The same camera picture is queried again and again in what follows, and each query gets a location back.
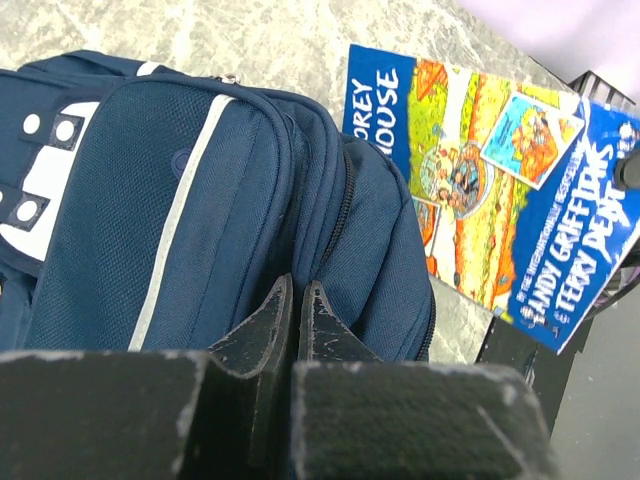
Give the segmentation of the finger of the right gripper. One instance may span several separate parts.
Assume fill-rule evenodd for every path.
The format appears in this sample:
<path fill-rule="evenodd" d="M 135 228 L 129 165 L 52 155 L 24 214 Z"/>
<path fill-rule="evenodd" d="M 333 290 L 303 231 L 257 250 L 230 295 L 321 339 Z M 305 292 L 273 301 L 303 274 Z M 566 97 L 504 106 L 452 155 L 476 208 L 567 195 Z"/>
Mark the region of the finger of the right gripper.
<path fill-rule="evenodd" d="M 620 159 L 614 169 L 614 184 L 618 190 L 640 189 L 640 153 L 632 152 Z"/>

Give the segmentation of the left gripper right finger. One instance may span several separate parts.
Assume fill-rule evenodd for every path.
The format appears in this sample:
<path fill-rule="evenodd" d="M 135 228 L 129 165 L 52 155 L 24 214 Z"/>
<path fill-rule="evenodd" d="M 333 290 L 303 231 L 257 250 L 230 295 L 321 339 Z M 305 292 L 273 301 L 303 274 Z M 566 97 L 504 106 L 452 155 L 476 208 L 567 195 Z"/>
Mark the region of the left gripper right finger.
<path fill-rule="evenodd" d="M 301 309 L 292 370 L 298 479 L 554 479 L 540 403 L 502 365 L 380 360 L 319 282 Z"/>

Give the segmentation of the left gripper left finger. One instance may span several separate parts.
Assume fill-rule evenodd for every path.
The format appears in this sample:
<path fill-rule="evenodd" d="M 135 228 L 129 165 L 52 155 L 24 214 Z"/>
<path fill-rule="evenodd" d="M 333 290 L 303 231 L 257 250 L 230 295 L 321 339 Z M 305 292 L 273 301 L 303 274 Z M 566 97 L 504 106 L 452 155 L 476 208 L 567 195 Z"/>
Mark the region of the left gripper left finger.
<path fill-rule="evenodd" d="M 293 287 L 204 351 L 1 357 L 5 479 L 284 479 Z"/>

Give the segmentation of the blue paperback book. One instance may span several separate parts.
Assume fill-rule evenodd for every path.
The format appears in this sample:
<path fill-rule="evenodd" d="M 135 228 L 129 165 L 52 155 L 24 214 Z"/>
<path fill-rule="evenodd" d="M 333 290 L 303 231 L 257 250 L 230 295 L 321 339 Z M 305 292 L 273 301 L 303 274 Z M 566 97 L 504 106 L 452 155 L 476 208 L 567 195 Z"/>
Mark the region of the blue paperback book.
<path fill-rule="evenodd" d="M 554 352 L 639 239 L 639 121 L 581 95 L 354 45 L 343 129 L 408 182 L 428 271 Z"/>

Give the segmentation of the navy blue student backpack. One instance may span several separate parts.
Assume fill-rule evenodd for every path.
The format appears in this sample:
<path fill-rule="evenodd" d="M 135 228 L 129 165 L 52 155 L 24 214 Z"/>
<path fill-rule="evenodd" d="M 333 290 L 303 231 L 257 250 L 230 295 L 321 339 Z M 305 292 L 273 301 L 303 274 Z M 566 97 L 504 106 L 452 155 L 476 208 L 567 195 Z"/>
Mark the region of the navy blue student backpack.
<path fill-rule="evenodd" d="M 203 350 L 283 275 L 379 358 L 427 358 L 406 180 L 316 101 L 87 50 L 2 72 L 3 350 Z"/>

